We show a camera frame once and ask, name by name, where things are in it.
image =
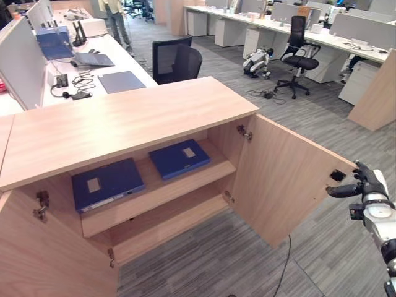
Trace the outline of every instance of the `door hinge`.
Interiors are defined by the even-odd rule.
[[[227,200],[231,203],[235,203],[235,199],[233,198],[233,196],[231,196],[230,192],[225,191],[224,192],[224,196],[227,198]]]
[[[114,268],[114,252],[113,252],[113,249],[109,248],[107,250],[107,254],[109,255],[109,258],[110,258],[110,267]]]
[[[239,125],[236,127],[236,130],[241,134],[243,137],[247,139],[247,141],[251,141],[253,138],[253,132],[247,132],[245,126]]]
[[[40,203],[39,209],[33,209],[33,216],[43,223],[48,221],[45,212],[47,211],[48,207],[50,207],[50,195],[48,195],[47,191],[41,191],[36,193],[36,199]]]

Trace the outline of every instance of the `cabinet door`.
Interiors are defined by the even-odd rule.
[[[355,165],[261,115],[246,130],[253,137],[242,149],[232,206],[276,247],[337,185],[333,170],[349,174]]]
[[[39,221],[37,208],[17,189],[0,198],[0,296],[116,296],[110,259],[52,214]]]

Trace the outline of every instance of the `robotic arm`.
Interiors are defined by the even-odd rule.
[[[362,220],[371,233],[385,263],[389,281],[385,282],[388,297],[396,297],[396,210],[389,200],[388,188],[380,170],[370,170],[365,164],[357,161],[358,168],[353,170],[356,184],[340,187],[328,187],[327,193],[336,198],[362,195],[361,204],[350,204],[352,220]]]

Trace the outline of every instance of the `black office chair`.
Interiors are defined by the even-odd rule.
[[[132,0],[131,5],[131,16],[132,18],[142,17],[143,16],[143,2]]]
[[[202,64],[202,55],[195,48],[179,44],[173,69],[173,82],[196,79]]]
[[[174,81],[173,65],[176,61],[178,45],[191,46],[191,42],[191,36],[177,40],[153,42],[153,78],[158,84]]]
[[[282,55],[282,57],[280,57],[280,60],[285,64],[296,68],[296,74],[293,76],[292,80],[278,80],[277,86],[273,90],[276,93],[278,91],[278,88],[290,87],[293,90],[292,99],[296,98],[296,88],[305,90],[306,91],[305,95],[309,95],[309,89],[300,85],[296,81],[299,70],[301,70],[301,73],[304,73],[305,70],[315,69],[319,65],[319,62],[313,59],[313,57],[321,49],[321,46],[305,42],[304,32],[305,32],[305,17],[297,16],[297,15],[291,17],[291,32],[289,37],[289,45],[286,51],[284,52],[284,54]],[[307,51],[302,48],[304,45],[312,46],[313,54],[310,55],[310,57],[305,57],[305,55],[307,55]],[[296,55],[298,51],[304,51],[304,56]]]
[[[149,20],[153,20],[154,21],[154,9],[150,3],[149,0],[144,0],[143,1],[143,9],[142,9],[142,15],[145,19],[146,22],[148,22]]]

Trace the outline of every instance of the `blue box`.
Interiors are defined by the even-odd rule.
[[[74,56],[73,48],[69,39],[69,31],[66,26],[55,28],[41,28],[36,38],[47,60],[71,58]]]
[[[125,159],[72,176],[75,209],[79,213],[145,189],[133,159]]]
[[[160,148],[149,155],[164,180],[210,163],[210,157],[194,139]]]

